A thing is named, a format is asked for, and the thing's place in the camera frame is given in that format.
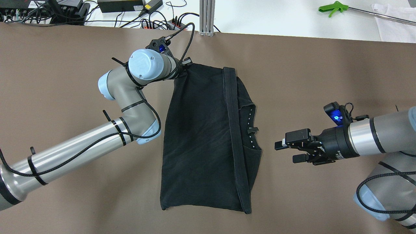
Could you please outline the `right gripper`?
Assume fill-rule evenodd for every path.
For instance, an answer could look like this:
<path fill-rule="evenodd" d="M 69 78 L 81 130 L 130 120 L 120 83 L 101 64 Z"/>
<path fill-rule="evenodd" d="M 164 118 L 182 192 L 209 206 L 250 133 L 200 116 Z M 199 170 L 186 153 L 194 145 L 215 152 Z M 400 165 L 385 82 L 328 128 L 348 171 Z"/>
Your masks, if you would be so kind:
<path fill-rule="evenodd" d="M 359 156 L 349 140 L 348 128 L 344 126 L 325 129 L 318 136 L 312 136 L 309 128 L 287 132 L 274 145 L 275 150 L 299 147 L 303 147 L 307 153 L 293 155 L 293 163 L 321 165 Z"/>

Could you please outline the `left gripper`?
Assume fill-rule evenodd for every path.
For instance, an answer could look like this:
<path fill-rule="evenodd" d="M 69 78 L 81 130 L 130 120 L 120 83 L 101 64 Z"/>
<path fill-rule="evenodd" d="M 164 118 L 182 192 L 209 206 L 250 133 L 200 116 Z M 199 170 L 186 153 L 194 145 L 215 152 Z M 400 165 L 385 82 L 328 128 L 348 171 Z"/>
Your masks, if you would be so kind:
<path fill-rule="evenodd" d="M 190 57 L 184 58 L 182 61 L 175 59 L 175 62 L 176 67 L 173 70 L 173 74 L 169 76 L 170 80 L 181 77 L 183 74 L 185 74 L 185 71 L 187 71 L 193 65 L 193 61 Z"/>

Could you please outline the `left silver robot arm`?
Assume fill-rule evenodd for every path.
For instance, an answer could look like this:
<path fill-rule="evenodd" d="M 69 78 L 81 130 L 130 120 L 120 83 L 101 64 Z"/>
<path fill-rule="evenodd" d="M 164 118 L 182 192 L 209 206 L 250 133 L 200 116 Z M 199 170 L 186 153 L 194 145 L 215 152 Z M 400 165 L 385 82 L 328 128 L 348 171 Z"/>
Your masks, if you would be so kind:
<path fill-rule="evenodd" d="M 98 80 L 108 100 L 122 116 L 74 138 L 35 153 L 9 166 L 1 155 L 1 210 L 21 203 L 37 188 L 131 142 L 142 145 L 158 137 L 161 122 L 142 89 L 147 84 L 176 78 L 182 62 L 169 52 L 138 49 L 128 61 Z"/>

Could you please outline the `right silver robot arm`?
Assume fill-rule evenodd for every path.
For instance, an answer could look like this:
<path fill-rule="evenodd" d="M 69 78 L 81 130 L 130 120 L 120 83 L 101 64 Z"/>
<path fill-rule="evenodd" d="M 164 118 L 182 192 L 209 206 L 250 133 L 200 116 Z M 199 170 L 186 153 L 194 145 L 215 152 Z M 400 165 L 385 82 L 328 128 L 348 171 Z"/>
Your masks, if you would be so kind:
<path fill-rule="evenodd" d="M 298 149 L 293 163 L 323 165 L 336 160 L 384 154 L 361 182 L 354 201 L 380 221 L 393 219 L 415 233 L 415 107 L 377 117 L 352 117 L 346 105 L 324 107 L 336 127 L 312 135 L 310 129 L 287 132 L 275 150 Z"/>

